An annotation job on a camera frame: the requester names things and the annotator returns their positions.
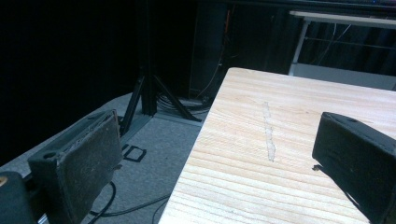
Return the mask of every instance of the cable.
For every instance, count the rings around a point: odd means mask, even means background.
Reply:
[[[215,69],[215,72],[213,73],[212,78],[210,79],[209,83],[207,83],[206,87],[203,90],[201,90],[201,92],[195,97],[195,99],[198,99],[198,97],[202,93],[204,93],[207,90],[207,88],[209,88],[210,84],[212,84],[213,80],[215,79],[215,76],[216,76],[216,74],[219,71],[219,67],[221,66],[221,59],[222,59],[222,56],[223,56],[223,53],[224,53],[224,49],[225,48],[224,48],[224,45],[223,45],[222,48],[221,48],[221,54],[220,54],[220,57],[219,57],[219,62],[216,64],[216,69]]]
[[[320,65],[320,63],[323,60],[324,56],[326,56],[327,52],[329,51],[330,46],[332,45],[332,42],[334,41],[335,31],[336,30],[337,30],[337,23],[334,24],[334,30],[332,31],[332,40],[327,45],[327,48],[321,53],[320,60],[318,61],[317,65]]]
[[[116,185],[112,181],[110,181],[110,186],[111,188],[113,188],[113,193],[111,194],[110,200],[108,201],[106,206],[102,209],[102,211],[97,213],[95,217],[91,219],[91,221],[88,224],[95,223],[99,219],[99,217],[101,217],[107,211],[107,209],[110,207],[110,205],[113,203],[114,199],[116,198],[116,192],[117,192]]]
[[[166,200],[165,202],[163,202],[154,212],[154,214],[152,215],[152,220],[151,220],[151,224],[154,224],[154,219],[155,219],[155,215],[157,214],[157,212],[160,210],[161,207],[163,207],[164,204],[166,204],[168,202],[168,200]]]
[[[323,60],[324,56],[327,54],[327,52],[329,51],[330,47],[334,44],[334,42],[337,42],[339,39],[341,39],[341,37],[344,36],[344,34],[347,32],[347,30],[350,28],[350,24],[348,25],[348,27],[344,30],[343,33],[341,33],[335,40],[334,40],[334,34],[335,34],[335,24],[334,24],[334,32],[333,32],[333,36],[331,41],[329,42],[329,45],[327,46],[327,48],[320,54],[319,57],[317,57],[316,59],[314,59],[314,61],[312,61],[311,63],[314,63],[318,58],[320,58],[319,62],[317,65],[320,65],[321,61]]]
[[[194,103],[183,103],[183,105],[188,109],[193,115],[203,114],[209,111],[210,106],[212,106],[213,99],[209,99],[201,104]],[[174,107],[172,102],[164,95],[163,93],[159,93],[157,95],[157,105],[159,108],[174,113],[177,112],[177,109]]]
[[[141,208],[150,206],[150,205],[155,204],[155,203],[157,203],[157,202],[160,202],[160,201],[162,201],[162,200],[164,200],[164,199],[167,199],[167,198],[169,198],[170,196],[171,196],[170,194],[167,194],[167,195],[164,195],[164,196],[162,196],[162,197],[160,197],[160,198],[158,198],[158,199],[154,199],[154,200],[152,200],[152,201],[150,201],[150,202],[148,202],[148,203],[143,203],[143,204],[140,204],[140,205],[138,205],[138,206],[135,206],[135,207],[132,207],[132,208],[123,210],[123,211],[112,212],[112,213],[103,213],[103,214],[101,215],[101,217],[116,217],[116,216],[124,215],[124,214],[127,214],[127,213],[131,213],[131,212],[133,212],[133,211],[139,210],[139,209],[141,209]],[[94,216],[97,216],[99,213],[91,211],[90,214],[91,214],[91,215],[94,215]]]

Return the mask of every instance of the wooden table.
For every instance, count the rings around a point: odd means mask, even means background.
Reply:
[[[160,223],[368,223],[312,167],[323,111],[396,138],[396,92],[232,68]]]

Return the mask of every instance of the dark background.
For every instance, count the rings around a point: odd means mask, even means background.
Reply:
[[[214,97],[229,67],[288,73],[302,27],[291,9],[381,18],[395,12],[379,1],[317,2],[328,1],[157,1],[158,75],[181,97],[194,97],[214,76],[211,91],[201,95]],[[125,0],[0,1],[0,165],[133,91],[135,11]],[[307,35],[329,39],[332,32],[332,24],[314,23]],[[396,48],[395,38],[394,31],[352,27],[342,40]],[[306,41],[300,61],[312,63],[326,47]],[[333,45],[321,65],[394,76],[395,58],[395,50]]]

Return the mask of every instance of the screw hole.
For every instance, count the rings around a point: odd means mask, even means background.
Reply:
[[[51,159],[52,157],[54,157],[56,155],[55,152],[50,152],[44,155],[44,159]]]

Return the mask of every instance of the black cable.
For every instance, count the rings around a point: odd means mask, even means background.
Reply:
[[[107,209],[110,207],[110,205],[113,203],[114,199],[116,198],[116,192],[117,192],[116,185],[112,181],[110,181],[110,186],[111,188],[113,188],[113,193],[111,194],[110,200],[108,201],[106,206],[99,213],[97,213],[95,217],[88,224],[95,223],[97,219],[99,219],[99,217],[101,217],[107,211]]]
[[[163,93],[159,93],[157,95],[157,103],[158,103],[158,107],[168,111],[168,112],[177,112],[177,109],[174,107],[174,105],[172,104],[172,102],[170,102],[170,100],[163,94]],[[192,113],[192,114],[202,114],[207,112],[210,109],[210,106],[212,106],[213,103],[213,99],[201,103],[201,104],[192,104],[192,103],[183,103],[183,105]]]
[[[155,215],[157,214],[157,212],[160,210],[160,208],[166,204],[168,202],[168,200],[166,200],[165,202],[163,202],[154,212],[154,214],[152,215],[152,220],[151,220],[151,224],[154,224],[154,219],[155,219]]]
[[[191,113],[192,115],[200,115],[200,114],[205,114],[209,112],[209,110],[204,110],[204,111],[200,111],[200,112],[195,112],[195,113]]]
[[[208,90],[208,88],[212,85],[212,83],[213,83],[213,81],[214,81],[214,79],[216,77],[216,74],[219,71],[219,68],[222,66],[224,51],[225,51],[225,48],[226,48],[226,44],[228,42],[228,28],[229,28],[229,25],[230,25],[230,20],[233,17],[234,10],[235,10],[235,5],[233,5],[233,9],[228,9],[227,10],[227,18],[226,18],[226,20],[224,22],[225,26],[224,26],[224,33],[223,33],[223,44],[221,45],[219,61],[218,61],[217,65],[216,65],[215,72],[213,73],[212,78],[210,78],[210,81],[207,83],[205,88],[198,93],[198,95],[195,97],[195,99],[198,99],[199,96],[201,96],[203,93],[205,93]]]
[[[127,213],[131,213],[131,212],[133,212],[133,211],[139,210],[139,209],[141,209],[141,208],[150,206],[150,205],[155,204],[155,203],[157,203],[157,202],[160,202],[160,201],[162,201],[162,200],[164,200],[164,199],[167,199],[167,198],[169,198],[170,196],[171,196],[170,194],[167,194],[167,195],[164,195],[164,196],[162,196],[162,197],[160,197],[160,198],[158,198],[158,199],[154,199],[154,200],[152,200],[152,201],[150,201],[150,202],[148,202],[148,203],[143,203],[143,204],[140,204],[140,205],[138,205],[138,206],[135,206],[135,207],[132,207],[132,208],[123,210],[123,211],[112,212],[112,213],[103,213],[103,214],[101,215],[101,217],[116,217],[116,216],[124,215],[124,214],[127,214]],[[94,215],[94,216],[97,216],[99,213],[91,211],[90,214],[91,214],[91,215]]]

